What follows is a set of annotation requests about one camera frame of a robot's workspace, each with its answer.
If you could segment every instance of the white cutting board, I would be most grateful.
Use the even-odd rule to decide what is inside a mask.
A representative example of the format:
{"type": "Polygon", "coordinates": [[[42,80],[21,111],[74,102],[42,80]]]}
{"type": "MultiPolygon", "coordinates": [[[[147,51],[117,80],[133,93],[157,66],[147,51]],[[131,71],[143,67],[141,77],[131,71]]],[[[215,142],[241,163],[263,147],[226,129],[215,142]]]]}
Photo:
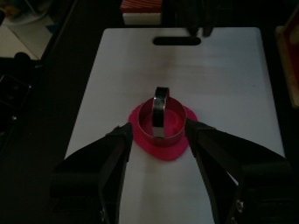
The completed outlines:
{"type": "MultiPolygon", "coordinates": [[[[127,122],[158,86],[201,121],[285,155],[259,30],[218,28],[198,46],[153,44],[157,36],[179,35],[185,29],[106,30],[67,156],[127,122]]],[[[165,162],[134,144],[121,206],[127,223],[214,223],[191,150],[165,162]]]]}

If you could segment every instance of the white surface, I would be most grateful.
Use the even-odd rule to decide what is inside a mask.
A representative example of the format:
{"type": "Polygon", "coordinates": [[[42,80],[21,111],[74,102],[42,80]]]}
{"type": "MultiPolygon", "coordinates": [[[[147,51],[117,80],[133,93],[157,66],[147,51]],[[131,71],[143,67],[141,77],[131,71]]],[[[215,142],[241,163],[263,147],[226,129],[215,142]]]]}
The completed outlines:
{"type": "MultiPolygon", "coordinates": [[[[153,44],[155,36],[185,34],[183,29],[106,31],[67,156],[127,122],[158,86],[171,89],[205,123],[284,155],[259,30],[215,29],[198,46],[153,44]]],[[[121,223],[213,223],[191,150],[163,162],[134,144],[121,223]]]]}

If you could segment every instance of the pink object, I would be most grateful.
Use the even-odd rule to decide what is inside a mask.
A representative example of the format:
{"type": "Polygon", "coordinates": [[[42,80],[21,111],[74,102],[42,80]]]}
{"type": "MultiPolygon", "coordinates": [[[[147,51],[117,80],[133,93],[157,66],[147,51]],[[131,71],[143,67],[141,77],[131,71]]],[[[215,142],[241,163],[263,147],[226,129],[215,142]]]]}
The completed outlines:
{"type": "Polygon", "coordinates": [[[171,161],[185,153],[190,145],[183,129],[186,116],[194,121],[198,121],[198,117],[194,112],[185,106],[182,106],[186,112],[185,118],[181,114],[177,113],[177,111],[174,111],[174,108],[166,107],[166,138],[157,138],[154,137],[153,132],[153,113],[142,115],[141,119],[141,111],[143,111],[143,106],[153,100],[154,99],[139,105],[129,117],[129,121],[134,126],[134,139],[135,143],[150,155],[162,160],[171,161]]]}

